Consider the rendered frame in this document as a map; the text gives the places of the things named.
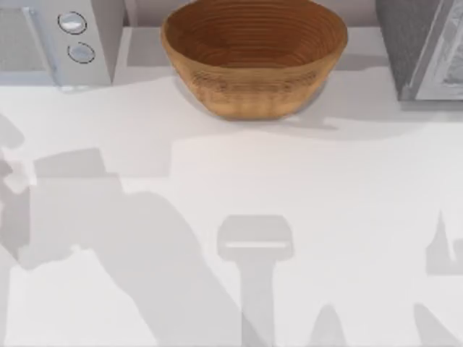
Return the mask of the pale microwave oven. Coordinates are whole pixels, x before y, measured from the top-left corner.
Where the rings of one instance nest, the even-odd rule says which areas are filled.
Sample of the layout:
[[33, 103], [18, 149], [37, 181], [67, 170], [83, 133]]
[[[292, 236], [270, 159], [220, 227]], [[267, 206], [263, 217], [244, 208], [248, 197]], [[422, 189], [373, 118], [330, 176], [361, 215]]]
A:
[[[84, 33], [60, 29], [57, 17], [67, 12], [87, 20]], [[111, 85], [125, 17], [124, 0], [0, 0], [0, 86]], [[67, 47], [78, 42], [94, 49], [91, 63], [68, 57]]]

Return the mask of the round microwave knob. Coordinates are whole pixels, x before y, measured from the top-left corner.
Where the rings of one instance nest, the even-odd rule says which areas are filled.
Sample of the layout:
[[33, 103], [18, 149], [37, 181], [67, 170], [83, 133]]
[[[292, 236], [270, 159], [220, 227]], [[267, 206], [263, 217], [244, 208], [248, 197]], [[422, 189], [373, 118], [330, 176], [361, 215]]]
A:
[[87, 30], [87, 20], [78, 12], [67, 12], [57, 17], [58, 26], [70, 35], [80, 35]]
[[89, 64], [95, 59], [95, 51], [87, 43], [78, 42], [67, 47], [68, 57], [78, 64]]

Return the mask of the brown wicker basket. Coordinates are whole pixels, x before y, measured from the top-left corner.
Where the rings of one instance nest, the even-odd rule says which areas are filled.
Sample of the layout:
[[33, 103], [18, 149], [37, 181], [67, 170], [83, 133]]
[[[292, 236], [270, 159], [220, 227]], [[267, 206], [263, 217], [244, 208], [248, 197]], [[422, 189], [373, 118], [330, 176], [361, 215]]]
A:
[[193, 0], [165, 18], [161, 42], [208, 111], [274, 120], [298, 111], [327, 80], [348, 30], [314, 0]]

